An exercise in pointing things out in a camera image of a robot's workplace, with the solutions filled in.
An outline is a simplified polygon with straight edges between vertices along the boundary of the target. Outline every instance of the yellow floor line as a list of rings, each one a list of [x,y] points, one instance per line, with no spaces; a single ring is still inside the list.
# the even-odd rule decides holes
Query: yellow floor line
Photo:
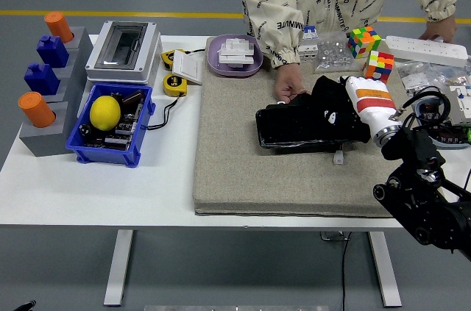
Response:
[[[0,15],[11,16],[34,16],[46,15],[48,10],[0,10]],[[133,11],[67,11],[62,10],[64,15],[79,17],[147,17],[147,18],[220,18],[220,19],[242,19],[242,13],[217,13],[217,12],[133,12]],[[379,17],[380,22],[397,23],[423,23],[420,17]],[[457,24],[471,24],[471,18],[457,18]]]

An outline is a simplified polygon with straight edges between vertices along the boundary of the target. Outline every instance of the clear plastic bag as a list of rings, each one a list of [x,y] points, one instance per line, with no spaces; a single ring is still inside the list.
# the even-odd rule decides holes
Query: clear plastic bag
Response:
[[[316,72],[358,71],[361,64],[355,62],[347,47],[344,32],[319,34],[317,41]]]
[[[410,96],[428,86],[445,90],[451,85],[471,85],[466,68],[420,61],[396,62],[395,65]]]

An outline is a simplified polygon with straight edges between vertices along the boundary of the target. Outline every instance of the gray felt mat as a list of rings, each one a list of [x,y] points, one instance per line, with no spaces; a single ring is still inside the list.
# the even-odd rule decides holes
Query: gray felt mat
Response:
[[[388,52],[386,44],[379,51]],[[305,86],[312,89],[316,65],[302,64]],[[361,72],[323,73],[332,79]],[[374,199],[400,161],[387,162],[368,144],[344,146],[344,164],[333,153],[276,154],[258,145],[255,113],[275,104],[275,71],[265,65],[246,79],[219,76],[206,63],[194,180],[199,214],[325,215],[390,217]],[[388,89],[396,106],[407,100],[393,70]]]

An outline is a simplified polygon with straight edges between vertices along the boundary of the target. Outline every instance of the purple tray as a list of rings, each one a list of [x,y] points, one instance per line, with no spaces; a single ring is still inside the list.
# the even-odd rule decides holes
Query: purple tray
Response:
[[[249,43],[253,43],[254,45],[254,54],[253,54],[253,64],[251,65],[244,65],[242,68],[232,68],[227,64],[219,63],[219,50],[221,49],[221,45],[226,42],[226,39],[245,39],[248,40]],[[211,69],[220,74],[221,76],[226,77],[238,77],[244,78],[252,76],[256,73],[260,67],[262,66],[263,62],[263,54],[258,47],[257,40],[254,37],[249,35],[235,35],[235,34],[224,34],[218,37],[215,37],[209,44],[208,47],[208,64]]]

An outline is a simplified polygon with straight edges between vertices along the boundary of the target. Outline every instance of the white table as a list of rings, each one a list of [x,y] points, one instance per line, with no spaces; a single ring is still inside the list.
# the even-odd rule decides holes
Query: white table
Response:
[[[203,49],[208,37],[162,36],[163,50]],[[203,53],[193,57],[203,57]],[[163,108],[174,99],[160,86],[168,73],[160,63],[152,92],[155,114],[149,124],[163,120]],[[75,154],[34,157],[15,139],[0,172],[1,226],[89,226],[118,229],[106,305],[120,305],[132,231],[147,228],[312,229],[370,232],[385,306],[400,306],[384,232],[401,228],[392,218],[323,218],[296,216],[197,216],[192,187],[198,136],[201,87],[191,85],[170,112],[168,124],[147,132],[137,168],[99,162],[79,164]],[[451,179],[465,180],[460,167],[470,151],[448,152]]]

